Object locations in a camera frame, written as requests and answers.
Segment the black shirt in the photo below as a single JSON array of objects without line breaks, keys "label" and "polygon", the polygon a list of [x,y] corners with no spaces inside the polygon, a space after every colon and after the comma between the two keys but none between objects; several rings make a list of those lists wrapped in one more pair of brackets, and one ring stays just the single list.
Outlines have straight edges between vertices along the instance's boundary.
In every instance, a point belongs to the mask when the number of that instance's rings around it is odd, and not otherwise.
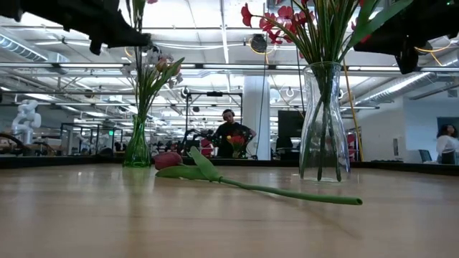
[{"label": "black shirt", "polygon": [[227,140],[227,136],[236,136],[242,135],[242,132],[249,131],[250,129],[247,126],[241,125],[239,123],[224,123],[220,125],[215,132],[217,137],[222,137],[222,141],[218,148],[218,156],[222,158],[232,158],[232,146]]}]

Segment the monitor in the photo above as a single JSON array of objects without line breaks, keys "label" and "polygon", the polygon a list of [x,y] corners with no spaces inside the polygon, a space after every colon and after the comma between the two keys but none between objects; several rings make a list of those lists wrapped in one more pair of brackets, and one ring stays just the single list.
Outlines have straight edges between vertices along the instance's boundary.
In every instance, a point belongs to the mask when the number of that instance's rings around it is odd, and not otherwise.
[{"label": "monitor", "polygon": [[279,138],[300,138],[304,118],[300,111],[278,111]]}]

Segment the glass vase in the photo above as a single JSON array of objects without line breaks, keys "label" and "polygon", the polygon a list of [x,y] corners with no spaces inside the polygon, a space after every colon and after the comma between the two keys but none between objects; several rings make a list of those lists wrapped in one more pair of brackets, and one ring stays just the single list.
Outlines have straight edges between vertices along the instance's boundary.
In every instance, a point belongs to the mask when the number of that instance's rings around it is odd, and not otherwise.
[{"label": "glass vase", "polygon": [[145,139],[146,120],[134,116],[134,130],[124,155],[123,166],[146,168],[151,166],[151,154]]},{"label": "glass vase", "polygon": [[339,110],[341,65],[321,62],[304,69],[307,110],[301,133],[300,177],[342,182],[349,177],[347,139]]}]

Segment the column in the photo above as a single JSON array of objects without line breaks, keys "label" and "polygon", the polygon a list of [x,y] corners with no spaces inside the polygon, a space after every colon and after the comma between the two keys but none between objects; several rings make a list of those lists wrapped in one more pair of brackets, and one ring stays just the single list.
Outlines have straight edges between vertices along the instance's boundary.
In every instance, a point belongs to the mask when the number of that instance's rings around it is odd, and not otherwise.
[{"label": "column", "polygon": [[242,100],[242,124],[257,132],[257,136],[247,146],[247,154],[256,154],[259,160],[268,161],[271,159],[268,78],[246,76]]}]

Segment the wooden table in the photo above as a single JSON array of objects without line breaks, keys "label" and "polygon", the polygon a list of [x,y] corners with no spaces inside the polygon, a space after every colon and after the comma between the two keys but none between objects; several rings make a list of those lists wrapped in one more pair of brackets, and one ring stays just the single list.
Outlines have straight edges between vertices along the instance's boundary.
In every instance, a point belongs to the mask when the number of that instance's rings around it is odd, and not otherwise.
[{"label": "wooden table", "polygon": [[118,164],[0,171],[0,257],[440,258],[459,254],[459,178],[354,170],[336,185],[293,168],[230,178],[363,206],[297,201],[217,183],[129,176]]}]

